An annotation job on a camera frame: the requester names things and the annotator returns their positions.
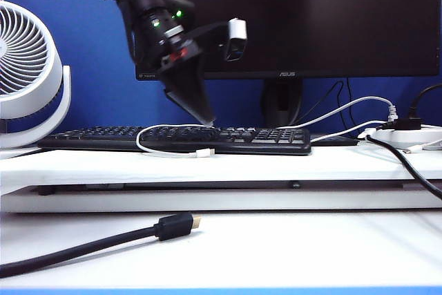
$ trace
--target blue partition wall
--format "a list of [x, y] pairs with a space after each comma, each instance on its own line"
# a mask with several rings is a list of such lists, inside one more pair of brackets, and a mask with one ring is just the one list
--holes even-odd
[[[126, 46], [121, 14], [114, 1], [104, 0], [6, 0], [36, 14], [51, 31], [63, 64], [73, 75], [73, 100], [59, 130], [94, 125], [140, 125], [195, 123], [195, 120], [167, 100], [159, 82], [139, 82]], [[305, 79], [301, 112], [314, 104], [337, 79]], [[437, 77], [353, 78], [354, 97], [378, 95], [391, 99], [405, 115], [412, 98]], [[217, 126], [262, 126], [261, 80], [206, 81]], [[419, 114], [425, 123], [442, 125], [441, 92], [422, 101]], [[343, 91], [342, 102], [348, 101]], [[46, 113], [55, 107], [50, 105]], [[336, 107], [336, 94], [329, 96], [312, 116]], [[380, 102], [363, 102], [353, 109], [356, 122], [385, 119], [387, 108]], [[14, 127], [36, 122], [18, 120]], [[342, 130], [339, 116], [312, 126], [313, 131]]]

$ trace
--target desk surface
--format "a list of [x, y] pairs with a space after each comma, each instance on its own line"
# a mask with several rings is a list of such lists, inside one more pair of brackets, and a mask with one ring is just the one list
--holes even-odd
[[[3, 263], [152, 225], [151, 213], [6, 215]], [[442, 210], [207, 213], [168, 242], [138, 240], [0, 287], [442, 285]]]

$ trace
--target white desk fan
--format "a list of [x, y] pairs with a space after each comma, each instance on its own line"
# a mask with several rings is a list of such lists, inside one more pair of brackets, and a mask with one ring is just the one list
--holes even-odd
[[0, 121], [26, 117], [57, 94], [57, 110], [31, 129], [0, 134], [0, 148], [32, 144], [52, 132], [70, 105], [70, 69], [62, 66], [49, 30], [33, 13], [0, 1]]

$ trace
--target power strip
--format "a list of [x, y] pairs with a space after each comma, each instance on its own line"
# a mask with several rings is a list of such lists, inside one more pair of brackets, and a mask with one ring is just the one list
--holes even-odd
[[386, 142], [396, 149], [406, 149], [413, 145], [425, 144], [442, 139], [442, 128], [422, 128], [415, 131], [397, 131], [395, 129], [381, 129], [370, 135]]

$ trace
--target black keyboard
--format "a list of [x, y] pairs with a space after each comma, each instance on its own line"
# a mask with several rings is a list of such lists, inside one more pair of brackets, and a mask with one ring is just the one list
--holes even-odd
[[[135, 139], [142, 129], [134, 126], [77, 129], [49, 135], [37, 145], [45, 149], [141, 151]], [[308, 155], [311, 152], [307, 129], [162, 126], [143, 133], [140, 143], [172, 152], [205, 148], [215, 149], [215, 153], [260, 155]]]

